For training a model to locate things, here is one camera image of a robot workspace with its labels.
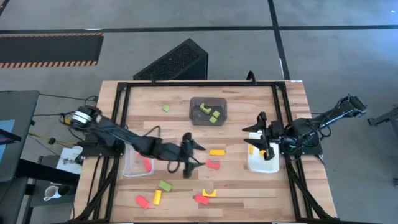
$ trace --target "white container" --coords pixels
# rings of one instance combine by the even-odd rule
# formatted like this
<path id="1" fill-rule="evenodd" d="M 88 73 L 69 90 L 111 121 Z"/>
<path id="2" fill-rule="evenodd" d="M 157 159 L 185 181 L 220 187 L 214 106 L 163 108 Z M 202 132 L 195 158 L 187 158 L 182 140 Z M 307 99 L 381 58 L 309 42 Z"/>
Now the white container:
<path id="1" fill-rule="evenodd" d="M 250 133 L 249 139 L 260 139 L 261 133 Z M 275 143 L 270 143 L 274 148 L 275 156 L 269 161 L 265 161 L 263 156 L 259 155 L 260 150 L 253 146 L 253 154 L 250 155 L 248 144 L 248 168 L 252 172 L 260 172 L 264 174 L 272 174 L 279 171 L 279 146 Z"/>
<path id="2" fill-rule="evenodd" d="M 126 157 L 123 170 L 123 175 L 125 177 L 143 177 L 152 175 L 155 172 L 154 160 L 141 156 L 134 150 L 132 145 L 126 144 L 124 156 Z M 145 168 L 144 161 L 146 159 L 150 161 L 152 166 L 151 171 L 147 171 Z"/>

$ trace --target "plastic bin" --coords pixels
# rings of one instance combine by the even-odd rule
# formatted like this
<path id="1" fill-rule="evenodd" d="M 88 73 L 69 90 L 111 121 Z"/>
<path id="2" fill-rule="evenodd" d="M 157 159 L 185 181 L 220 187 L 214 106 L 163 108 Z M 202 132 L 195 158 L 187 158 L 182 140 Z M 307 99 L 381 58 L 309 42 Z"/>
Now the plastic bin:
<path id="1" fill-rule="evenodd" d="M 200 105 L 205 103 L 206 108 L 211 108 L 210 114 L 204 113 Z M 215 123 L 210 122 L 214 111 L 218 111 L 220 116 Z M 189 103 L 189 118 L 193 125 L 222 126 L 227 119 L 226 99 L 215 97 L 192 97 Z"/>
<path id="2" fill-rule="evenodd" d="M 126 144 L 124 156 L 126 157 L 123 170 L 125 177 L 143 177 L 155 172 L 154 160 L 141 156 L 132 145 Z M 145 160 L 151 165 L 150 171 L 146 169 Z"/>
<path id="3" fill-rule="evenodd" d="M 250 133 L 249 139 L 260 139 L 261 133 Z M 274 148 L 275 157 L 269 161 L 265 161 L 262 156 L 259 155 L 259 149 L 254 147 L 253 154 L 250 155 L 248 144 L 248 168 L 252 172 L 260 172 L 263 174 L 272 174 L 279 171 L 279 146 L 275 143 L 270 143 L 271 147 Z"/>

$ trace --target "yellow block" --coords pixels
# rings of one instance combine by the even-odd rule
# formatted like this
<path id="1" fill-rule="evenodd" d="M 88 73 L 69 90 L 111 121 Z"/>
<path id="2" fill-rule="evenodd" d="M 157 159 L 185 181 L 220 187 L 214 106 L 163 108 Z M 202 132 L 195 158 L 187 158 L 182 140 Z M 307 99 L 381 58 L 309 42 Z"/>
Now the yellow block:
<path id="1" fill-rule="evenodd" d="M 253 155 L 253 150 L 254 150 L 254 146 L 253 145 L 249 145 L 249 154 Z"/>
<path id="2" fill-rule="evenodd" d="M 225 156 L 224 149 L 210 149 L 211 156 Z"/>
<path id="3" fill-rule="evenodd" d="M 216 196 L 216 190 L 214 190 L 213 193 L 208 194 L 208 193 L 206 193 L 206 190 L 203 189 L 203 191 L 202 191 L 201 194 L 202 194 L 203 196 L 205 196 L 205 197 L 215 197 L 215 196 Z"/>
<path id="4" fill-rule="evenodd" d="M 160 204 L 160 196 L 162 196 L 162 191 L 155 190 L 154 205 Z"/>

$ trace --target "green block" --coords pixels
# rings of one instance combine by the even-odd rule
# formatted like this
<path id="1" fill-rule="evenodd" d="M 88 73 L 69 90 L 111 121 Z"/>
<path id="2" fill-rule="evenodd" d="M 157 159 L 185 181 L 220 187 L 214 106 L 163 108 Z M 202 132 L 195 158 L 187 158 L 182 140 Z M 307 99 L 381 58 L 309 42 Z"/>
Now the green block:
<path id="1" fill-rule="evenodd" d="M 205 112 L 205 114 L 210 114 L 210 112 L 211 112 L 211 108 L 205 108 L 205 103 L 202 103 L 202 104 L 200 105 L 200 109 L 201 109 L 203 112 Z"/>
<path id="2" fill-rule="evenodd" d="M 218 118 L 220 116 L 220 112 L 214 111 L 213 112 L 213 117 Z"/>
<path id="3" fill-rule="evenodd" d="M 163 106 L 163 110 L 168 112 L 170 110 L 170 106 L 169 105 L 164 105 Z"/>
<path id="4" fill-rule="evenodd" d="M 170 184 L 164 182 L 163 180 L 160 181 L 158 186 L 167 192 L 169 192 L 172 189 L 172 186 Z"/>
<path id="5" fill-rule="evenodd" d="M 217 122 L 217 118 L 211 117 L 209 121 L 212 122 L 212 123 L 216 123 Z"/>

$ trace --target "wooden table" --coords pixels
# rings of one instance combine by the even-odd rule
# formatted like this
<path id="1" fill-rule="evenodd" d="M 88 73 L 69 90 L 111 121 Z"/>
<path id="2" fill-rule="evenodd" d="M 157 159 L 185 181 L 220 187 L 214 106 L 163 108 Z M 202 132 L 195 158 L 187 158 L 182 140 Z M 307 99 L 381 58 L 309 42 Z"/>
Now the wooden table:
<path id="1" fill-rule="evenodd" d="M 98 108 L 105 116 L 111 117 L 116 81 L 105 81 L 99 94 Z M 286 81 L 293 119 L 311 117 L 302 82 Z M 193 126 L 188 117 L 190 98 L 223 97 L 228 102 L 228 119 L 223 126 Z M 282 94 L 279 93 L 284 121 L 286 116 Z M 170 111 L 164 112 L 163 105 Z M 155 174 L 148 177 L 127 178 L 124 157 L 121 159 L 118 181 L 114 195 L 112 222 L 259 222 L 294 221 L 294 211 L 290 196 L 285 162 L 280 158 L 280 171 L 275 174 L 250 172 L 247 168 L 248 145 L 243 139 L 248 133 L 242 128 L 253 125 L 256 116 L 267 113 L 268 121 L 277 119 L 271 87 L 134 87 L 131 89 L 126 124 L 137 134 L 144 134 L 152 127 L 162 127 L 165 142 L 180 144 L 182 135 L 191 132 L 197 143 L 209 149 L 226 149 L 223 157 L 212 157 L 220 161 L 220 170 L 207 166 L 193 171 L 190 179 L 182 178 L 182 169 L 175 174 L 167 172 L 167 162 L 155 161 Z M 195 152 L 199 161 L 210 158 L 208 151 Z M 323 164 L 314 156 L 302 156 L 303 167 L 309 191 L 327 213 L 336 216 L 328 179 Z M 75 199 L 76 214 L 86 206 L 96 158 L 84 161 L 83 170 Z M 95 182 L 100 178 L 98 166 Z M 144 210 L 134 199 L 142 195 L 152 203 L 155 189 L 160 180 L 173 185 L 171 192 L 163 192 L 160 205 L 152 205 Z M 208 205 L 194 201 L 195 194 L 202 189 L 217 190 L 217 197 L 211 198 Z M 301 214 L 305 216 L 302 195 L 298 190 Z M 106 201 L 101 204 L 104 217 Z"/>

